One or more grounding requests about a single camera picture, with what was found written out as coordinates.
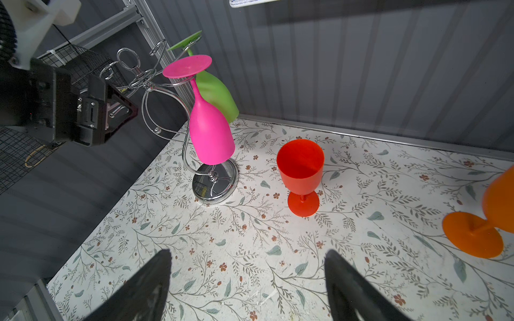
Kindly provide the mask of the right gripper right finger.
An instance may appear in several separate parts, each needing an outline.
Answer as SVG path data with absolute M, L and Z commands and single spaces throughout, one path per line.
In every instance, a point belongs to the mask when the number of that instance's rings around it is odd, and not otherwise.
M 327 297 L 333 320 L 408 320 L 335 250 L 325 256 Z

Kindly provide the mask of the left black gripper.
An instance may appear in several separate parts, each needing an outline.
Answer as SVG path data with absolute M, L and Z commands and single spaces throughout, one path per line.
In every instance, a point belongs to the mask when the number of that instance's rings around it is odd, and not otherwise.
M 121 104 L 108 107 L 108 82 L 89 75 L 85 90 L 72 84 L 71 73 L 40 60 L 31 61 L 32 99 L 28 134 L 48 143 L 74 142 L 86 147 L 104 144 L 139 114 L 133 100 L 137 89 L 119 88 Z

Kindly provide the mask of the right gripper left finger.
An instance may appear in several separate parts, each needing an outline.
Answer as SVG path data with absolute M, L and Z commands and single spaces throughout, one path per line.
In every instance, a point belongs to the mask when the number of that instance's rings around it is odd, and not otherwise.
M 160 320 L 171 278 L 171 252 L 157 252 L 86 320 Z

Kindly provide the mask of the pink plastic wine glass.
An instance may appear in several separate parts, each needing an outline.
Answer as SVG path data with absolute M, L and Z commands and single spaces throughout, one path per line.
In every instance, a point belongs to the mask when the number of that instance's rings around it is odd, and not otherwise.
M 234 154 L 235 143 L 225 116 L 201 95 L 195 77 L 212 64 L 212 58 L 196 55 L 175 60 L 163 69 L 169 79 L 189 78 L 194 92 L 189 130 L 199 160 L 207 165 L 219 165 Z

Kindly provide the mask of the orange plastic wine glass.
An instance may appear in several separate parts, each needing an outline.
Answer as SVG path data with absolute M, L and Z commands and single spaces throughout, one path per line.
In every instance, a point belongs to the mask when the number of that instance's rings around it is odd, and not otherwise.
M 443 219 L 449 241 L 464 253 L 477 258 L 494 258 L 504 248 L 499 230 L 513 233 L 513 168 L 487 187 L 482 200 L 485 218 L 454 212 Z

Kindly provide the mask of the red plastic wine glass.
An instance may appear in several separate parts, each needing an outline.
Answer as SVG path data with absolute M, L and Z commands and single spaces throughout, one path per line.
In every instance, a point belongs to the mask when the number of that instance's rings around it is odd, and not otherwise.
M 322 181 L 324 163 L 323 149 L 311 140 L 292 140 L 278 151 L 277 167 L 289 190 L 288 207 L 296 216 L 310 217 L 318 211 L 316 188 Z

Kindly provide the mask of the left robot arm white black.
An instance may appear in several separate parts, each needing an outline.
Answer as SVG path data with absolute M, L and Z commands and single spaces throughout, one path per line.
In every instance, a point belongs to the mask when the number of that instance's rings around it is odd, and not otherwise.
M 49 143 L 106 143 L 138 107 L 106 73 L 88 72 L 77 54 L 68 63 L 34 54 L 52 25 L 69 25 L 80 1 L 1 2 L 1 125 Z

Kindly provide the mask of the chrome wine glass rack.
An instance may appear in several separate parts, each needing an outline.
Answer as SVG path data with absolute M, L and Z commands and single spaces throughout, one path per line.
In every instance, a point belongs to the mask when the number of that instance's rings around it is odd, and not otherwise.
M 164 94 L 176 100 L 179 105 L 186 112 L 188 119 L 187 130 L 182 146 L 182 161 L 184 167 L 193 173 L 194 177 L 192 180 L 192 189 L 194 195 L 201 203 L 204 204 L 217 204 L 225 201 L 236 189 L 239 178 L 238 167 L 232 156 L 229 160 L 219 165 L 207 165 L 202 163 L 193 146 L 191 141 L 191 135 L 189 130 L 189 121 L 192 108 L 188 108 L 186 103 L 174 92 L 169 90 L 169 84 L 156 84 L 153 78 L 158 74 L 155 68 L 151 68 L 146 71 L 141 70 L 141 65 L 136 63 L 134 67 L 130 67 L 122 60 L 122 54 L 128 52 L 134 57 L 137 57 L 137 53 L 129 48 L 121 48 L 116 53 L 116 64 L 120 64 L 122 68 L 132 72 L 134 74 L 133 81 L 129 84 L 130 89 L 144 88 L 145 93 L 142 98 L 142 115 L 143 120 L 147 128 L 156 136 L 161 137 L 162 132 L 165 128 L 159 126 L 151 117 L 148 108 L 148 97 L 150 93 L 155 92 Z M 178 78 L 175 79 L 176 87 L 190 84 L 189 78 Z

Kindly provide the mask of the left green plastic wine glass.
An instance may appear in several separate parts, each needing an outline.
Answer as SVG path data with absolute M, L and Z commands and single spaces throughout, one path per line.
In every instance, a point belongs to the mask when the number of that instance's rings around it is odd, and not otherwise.
M 202 30 L 191 34 L 185 39 L 179 41 L 171 46 L 168 50 L 174 51 L 181 50 L 181 53 L 176 57 L 181 59 L 185 54 L 193 56 L 191 48 L 198 43 L 202 38 Z M 207 71 L 200 72 L 196 75 L 196 83 L 202 97 L 210 104 L 215 106 L 226 118 L 227 122 L 231 124 L 239 116 L 239 109 L 225 84 L 217 77 Z

